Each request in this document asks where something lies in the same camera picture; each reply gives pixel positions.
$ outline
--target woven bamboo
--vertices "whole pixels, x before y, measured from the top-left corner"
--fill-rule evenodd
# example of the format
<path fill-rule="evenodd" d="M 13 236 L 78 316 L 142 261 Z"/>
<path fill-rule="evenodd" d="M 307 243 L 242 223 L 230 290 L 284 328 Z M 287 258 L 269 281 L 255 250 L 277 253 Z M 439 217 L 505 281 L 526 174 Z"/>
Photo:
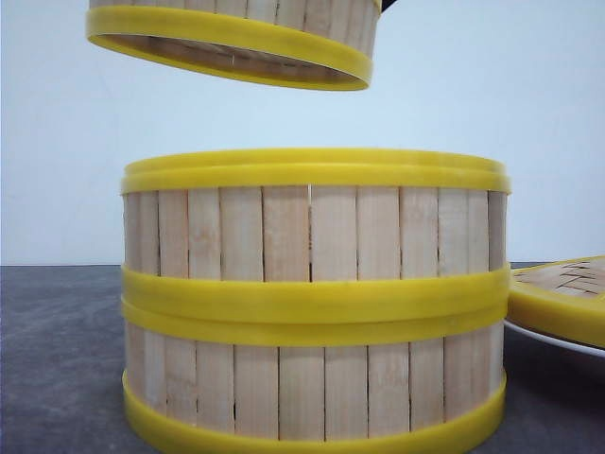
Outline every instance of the woven bamboo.
<path fill-rule="evenodd" d="M 605 258 L 582 259 L 537 270 L 527 269 L 515 274 L 514 278 L 556 293 L 595 298 L 605 292 Z"/>

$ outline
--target white plate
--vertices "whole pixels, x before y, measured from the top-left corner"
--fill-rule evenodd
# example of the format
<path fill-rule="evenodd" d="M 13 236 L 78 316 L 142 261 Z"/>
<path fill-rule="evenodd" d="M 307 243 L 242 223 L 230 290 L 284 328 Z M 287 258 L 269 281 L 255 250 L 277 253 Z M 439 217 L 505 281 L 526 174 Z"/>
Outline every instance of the white plate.
<path fill-rule="evenodd" d="M 514 324 L 512 322 L 509 322 L 508 320 L 504 321 L 504 325 L 507 328 L 512 329 L 513 331 L 524 334 L 537 341 L 550 343 L 551 345 L 556 345 L 558 347 L 565 348 L 567 350 L 572 350 L 572 351 L 578 352 L 578 353 L 583 353 L 585 355 L 591 355 L 593 357 L 605 358 L 605 350 L 602 348 L 590 347 L 588 345 L 583 345 L 581 343 L 574 343 L 569 340 L 552 338 L 545 334 L 536 333 L 535 331 L 530 331 L 527 328 L 522 328 L 518 324 Z"/>

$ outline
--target gray countertop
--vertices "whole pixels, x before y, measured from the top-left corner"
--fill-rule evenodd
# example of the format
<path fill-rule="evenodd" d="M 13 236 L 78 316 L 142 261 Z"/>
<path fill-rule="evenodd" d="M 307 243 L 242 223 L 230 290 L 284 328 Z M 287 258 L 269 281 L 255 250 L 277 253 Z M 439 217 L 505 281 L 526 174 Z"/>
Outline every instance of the gray countertop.
<path fill-rule="evenodd" d="M 3 267 L 2 452 L 153 453 L 122 412 L 120 270 Z M 507 330 L 507 412 L 473 452 L 605 452 L 605 383 Z"/>

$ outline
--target yellow plastic rim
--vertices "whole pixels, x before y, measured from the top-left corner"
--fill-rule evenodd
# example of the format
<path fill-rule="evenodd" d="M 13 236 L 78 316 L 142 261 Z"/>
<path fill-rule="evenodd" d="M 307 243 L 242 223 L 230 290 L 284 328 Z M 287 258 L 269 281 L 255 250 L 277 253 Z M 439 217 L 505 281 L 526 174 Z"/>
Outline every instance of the yellow plastic rim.
<path fill-rule="evenodd" d="M 93 8 L 87 13 L 86 34 L 91 43 L 133 57 L 248 82 L 315 90 L 361 90 L 368 87 L 372 76 L 372 61 L 348 45 L 294 28 L 193 9 Z M 112 35 L 153 36 L 239 47 L 311 62 L 349 77 L 309 81 L 213 67 L 199 61 L 159 55 L 134 44 L 118 42 Z"/>
<path fill-rule="evenodd" d="M 605 255 L 563 260 L 539 267 L 515 270 L 512 275 L 604 257 Z M 508 318 L 516 324 L 546 334 L 605 347 L 605 293 L 594 298 L 581 298 L 517 282 L 513 278 Z"/>
<path fill-rule="evenodd" d="M 126 167 L 122 193 L 288 184 L 457 187 L 510 192 L 502 164 L 463 154 L 387 148 L 205 151 Z"/>
<path fill-rule="evenodd" d="M 443 424 L 379 438 L 331 442 L 294 442 L 251 438 L 196 428 L 150 409 L 122 376 L 124 407 L 132 429 L 165 454 L 456 454 L 467 452 L 492 435 L 504 415 L 506 377 L 480 407 Z"/>
<path fill-rule="evenodd" d="M 279 346 L 417 341 L 503 319 L 509 276 L 505 267 L 388 281 L 246 282 L 123 268 L 122 313 L 145 329 L 199 341 Z"/>

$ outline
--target bamboo steamer lid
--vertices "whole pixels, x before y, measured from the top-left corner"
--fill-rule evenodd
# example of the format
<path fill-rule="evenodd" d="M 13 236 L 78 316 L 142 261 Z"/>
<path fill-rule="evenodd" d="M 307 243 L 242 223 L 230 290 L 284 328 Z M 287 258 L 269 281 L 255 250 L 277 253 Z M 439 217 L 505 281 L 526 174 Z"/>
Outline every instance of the bamboo steamer lid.
<path fill-rule="evenodd" d="M 605 255 L 513 273 L 509 320 L 565 340 L 605 347 Z"/>

